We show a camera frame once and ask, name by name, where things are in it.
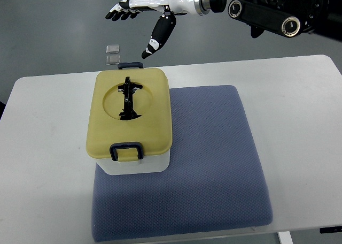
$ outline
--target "robotic hand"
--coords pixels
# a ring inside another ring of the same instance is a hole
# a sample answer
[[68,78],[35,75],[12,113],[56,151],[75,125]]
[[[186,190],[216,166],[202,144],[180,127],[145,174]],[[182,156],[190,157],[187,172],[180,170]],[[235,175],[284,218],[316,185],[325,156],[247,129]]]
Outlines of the robotic hand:
[[142,53],[142,58],[145,59],[165,45],[176,25],[176,15],[189,13],[202,16],[210,10],[220,13],[226,8],[226,4],[227,0],[122,0],[109,11],[106,19],[126,20],[147,10],[163,13],[153,29],[146,50]]

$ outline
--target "black handle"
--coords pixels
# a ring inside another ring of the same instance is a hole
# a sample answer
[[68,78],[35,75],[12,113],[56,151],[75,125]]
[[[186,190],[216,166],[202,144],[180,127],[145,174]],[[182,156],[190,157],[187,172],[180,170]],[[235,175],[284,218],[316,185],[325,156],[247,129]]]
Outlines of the black handle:
[[118,153],[117,149],[130,149],[130,148],[136,148],[138,151],[138,159],[144,158],[144,151],[143,151],[143,145],[140,142],[122,142],[122,143],[115,143],[112,144],[109,148],[109,152],[112,156],[113,161],[118,161]]
[[118,69],[133,68],[133,67],[144,68],[144,65],[141,62],[131,62],[131,63],[123,62],[123,63],[118,64]]

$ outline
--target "robotic finger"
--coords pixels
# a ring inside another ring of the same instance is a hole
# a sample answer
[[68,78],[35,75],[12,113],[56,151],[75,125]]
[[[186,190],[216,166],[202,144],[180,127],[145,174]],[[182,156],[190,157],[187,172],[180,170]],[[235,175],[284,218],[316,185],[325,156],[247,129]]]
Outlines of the robotic finger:
[[176,17],[171,13],[168,6],[165,7],[165,13],[158,19],[156,26],[153,29],[151,39],[146,50],[143,51],[141,57],[143,59],[160,50],[166,41],[169,39],[173,29],[176,26]]

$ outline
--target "small metal piece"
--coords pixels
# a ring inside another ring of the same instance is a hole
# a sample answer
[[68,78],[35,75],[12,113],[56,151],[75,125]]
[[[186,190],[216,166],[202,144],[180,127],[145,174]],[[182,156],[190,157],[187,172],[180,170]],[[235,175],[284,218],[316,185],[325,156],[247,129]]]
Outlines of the small metal piece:
[[119,53],[119,52],[120,52],[120,46],[118,44],[107,45],[107,49],[106,49],[107,54]]
[[240,1],[233,1],[229,4],[228,13],[230,17],[236,18],[240,15],[242,10],[242,5]]
[[118,63],[120,63],[120,55],[119,54],[107,56],[106,65],[115,65]]
[[296,17],[288,17],[282,24],[282,32],[287,37],[294,37],[300,29],[300,21]]

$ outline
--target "plastic container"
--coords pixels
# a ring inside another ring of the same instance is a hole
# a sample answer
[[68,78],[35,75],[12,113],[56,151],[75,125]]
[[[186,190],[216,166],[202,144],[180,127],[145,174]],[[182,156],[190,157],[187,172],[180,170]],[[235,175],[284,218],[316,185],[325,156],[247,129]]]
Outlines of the plastic container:
[[111,175],[165,170],[172,120],[167,78],[158,68],[102,71],[92,98],[87,153]]

